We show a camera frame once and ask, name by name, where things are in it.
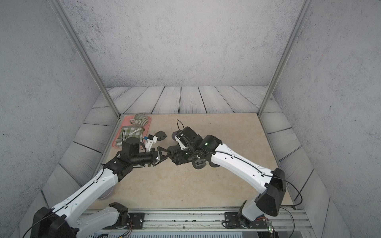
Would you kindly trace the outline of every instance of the gray textured wall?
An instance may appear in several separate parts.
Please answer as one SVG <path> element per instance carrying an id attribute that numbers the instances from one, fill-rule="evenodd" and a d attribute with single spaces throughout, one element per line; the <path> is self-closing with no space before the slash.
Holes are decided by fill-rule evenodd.
<path id="1" fill-rule="evenodd" d="M 274 94 L 354 237 L 380 237 L 381 1 L 311 11 Z"/>
<path id="2" fill-rule="evenodd" d="M 8 237 L 99 89 L 48 1 L 2 0 L 0 36 L 0 237 Z"/>
<path id="3" fill-rule="evenodd" d="M 302 0 L 62 0 L 107 87 L 267 85 Z"/>

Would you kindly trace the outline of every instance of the beige marble tabletop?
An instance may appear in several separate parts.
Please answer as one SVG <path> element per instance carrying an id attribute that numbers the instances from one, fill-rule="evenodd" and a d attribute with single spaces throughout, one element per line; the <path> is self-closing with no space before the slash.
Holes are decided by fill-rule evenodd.
<path id="1" fill-rule="evenodd" d="M 245 158 L 269 169 L 277 163 L 271 152 L 256 113 L 167 114 L 152 117 L 149 134 L 164 131 L 167 138 L 154 147 L 167 148 L 177 143 L 171 138 L 177 130 L 176 119 L 201 137 L 216 136 Z M 106 161 L 120 149 L 112 148 Z M 114 186 L 110 197 L 95 201 L 89 209 L 103 209 L 112 202 L 128 208 L 201 208 L 240 206 L 252 200 L 258 192 L 229 170 L 208 164 L 195 169 L 192 163 L 175 165 L 170 159 L 153 167 L 134 169 Z M 286 192 L 285 205 L 292 204 Z"/>

